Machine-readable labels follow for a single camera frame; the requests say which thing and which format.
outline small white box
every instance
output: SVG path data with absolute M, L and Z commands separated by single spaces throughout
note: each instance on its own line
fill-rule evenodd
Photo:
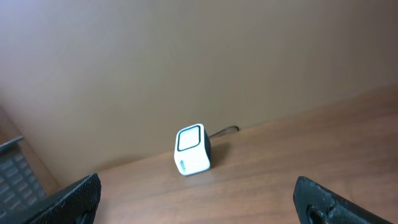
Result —
M 182 175 L 210 168 L 211 145 L 205 127 L 194 124 L 181 129 L 175 138 L 174 161 Z

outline power cord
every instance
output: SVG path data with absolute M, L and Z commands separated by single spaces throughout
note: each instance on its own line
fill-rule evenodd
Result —
M 227 128 L 222 129 L 221 131 L 217 131 L 216 133 L 210 135 L 209 138 L 217 137 L 217 135 L 222 134 L 222 133 L 226 132 L 227 130 L 229 130 L 229 129 L 231 129 L 231 128 L 236 129 L 236 131 L 239 131 L 239 130 L 240 130 L 239 127 L 236 126 L 236 125 L 234 125 L 234 126 L 229 126 L 229 127 L 227 127 Z

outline wooden table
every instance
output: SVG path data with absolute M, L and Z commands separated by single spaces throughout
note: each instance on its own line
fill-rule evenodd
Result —
M 299 223 L 307 176 L 398 223 L 398 89 L 374 91 L 211 140 L 212 168 L 184 177 L 173 152 L 99 174 L 95 223 Z

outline white and black device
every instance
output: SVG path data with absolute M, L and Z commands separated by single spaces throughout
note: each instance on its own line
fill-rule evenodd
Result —
M 210 156 L 210 140 L 202 124 L 191 125 L 177 133 L 174 161 L 182 175 L 210 169 Z

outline black cord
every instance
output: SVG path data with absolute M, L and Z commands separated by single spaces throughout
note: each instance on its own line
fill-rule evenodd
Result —
M 236 131 L 239 131 L 239 130 L 240 130 L 239 127 L 236 126 L 236 125 L 234 125 L 234 126 L 229 126 L 229 127 L 227 127 L 227 128 L 222 129 L 221 131 L 218 131 L 218 132 L 212 134 L 211 136 L 209 136 L 209 138 L 213 138 L 213 137 L 215 137 L 215 136 L 217 136 L 217 135 L 219 135 L 219 134 L 221 134 L 221 133 L 223 133 L 223 132 L 225 132 L 226 130 L 231 129 L 231 128 L 236 129 Z

